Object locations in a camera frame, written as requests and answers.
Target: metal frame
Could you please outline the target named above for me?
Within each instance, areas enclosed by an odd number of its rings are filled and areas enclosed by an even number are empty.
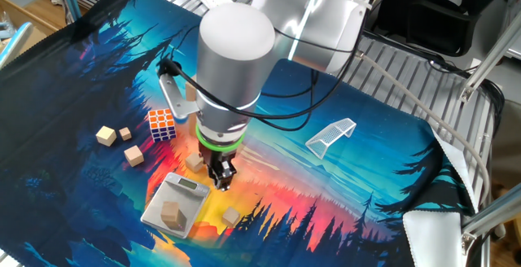
[[[516,43],[521,35],[521,12],[518,13],[510,26],[499,37],[494,47],[488,52],[485,60],[479,65],[478,69],[470,76],[460,96],[464,103],[468,102],[474,91],[481,85],[485,77],[496,67],[500,59]]]

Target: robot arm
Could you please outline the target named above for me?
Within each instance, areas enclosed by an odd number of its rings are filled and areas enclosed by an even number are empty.
[[[223,103],[254,112],[262,86],[280,59],[322,72],[348,60],[369,0],[253,0],[210,10],[199,26],[197,84]],[[195,103],[182,99],[172,77],[180,67],[164,59],[160,85],[178,119],[197,113],[199,150],[217,189],[228,190],[237,173],[231,160],[249,116],[231,112],[201,91]]]

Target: wooden floor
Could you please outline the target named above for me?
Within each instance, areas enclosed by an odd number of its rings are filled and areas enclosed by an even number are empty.
[[[63,7],[53,5],[50,0],[36,0],[29,3],[24,9],[47,21],[56,28],[63,28],[67,25],[65,24]],[[83,7],[80,7],[80,11],[82,15],[87,12]]]
[[[25,9],[47,21],[49,24],[54,25],[56,28],[63,28],[66,26],[62,6],[55,6],[50,2],[50,0],[37,0],[28,4]],[[82,14],[87,12],[86,9],[80,9]],[[512,251],[507,250],[507,246],[504,243],[492,244],[490,265],[492,267],[517,266],[512,258]]]

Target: clear plastic piece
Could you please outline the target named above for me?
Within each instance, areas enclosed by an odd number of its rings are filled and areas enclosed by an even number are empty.
[[[328,125],[326,128],[318,132],[313,138],[306,142],[306,147],[318,158],[324,158],[327,148],[331,146],[342,135],[351,137],[357,124],[351,119],[339,120]]]

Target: wooden block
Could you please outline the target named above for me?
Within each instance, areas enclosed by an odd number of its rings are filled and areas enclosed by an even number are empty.
[[[185,230],[186,217],[179,209],[178,202],[163,202],[163,208],[161,209],[161,220],[171,230]]]
[[[138,146],[131,147],[127,150],[125,150],[125,158],[127,161],[129,161],[130,166],[134,167],[143,161],[145,161],[145,158],[143,157],[143,153],[141,153],[141,150],[139,150]]]
[[[197,153],[192,153],[186,157],[185,165],[189,170],[197,173],[204,166],[203,157],[200,157]]]
[[[130,133],[129,128],[120,129],[120,135],[121,135],[121,138],[123,139],[123,141],[126,141],[126,140],[132,138],[132,134]]]
[[[116,140],[116,131],[114,129],[103,126],[96,134],[96,138],[100,144],[110,147]]]
[[[195,87],[187,82],[185,84],[185,91],[186,91],[186,100],[187,101],[195,101],[195,96],[197,95],[197,90]],[[195,113],[192,113],[188,116],[188,133],[192,137],[197,137],[197,134],[195,132],[195,126],[197,125],[197,115]]]
[[[240,218],[241,218],[241,213],[239,213],[237,210],[233,209],[232,207],[228,207],[228,209],[226,209],[225,214],[222,216],[222,223],[224,223],[226,226],[232,228],[232,227],[235,227],[237,222],[239,222]]]
[[[188,134],[197,138],[195,128],[197,127],[197,114],[192,113],[188,116]]]

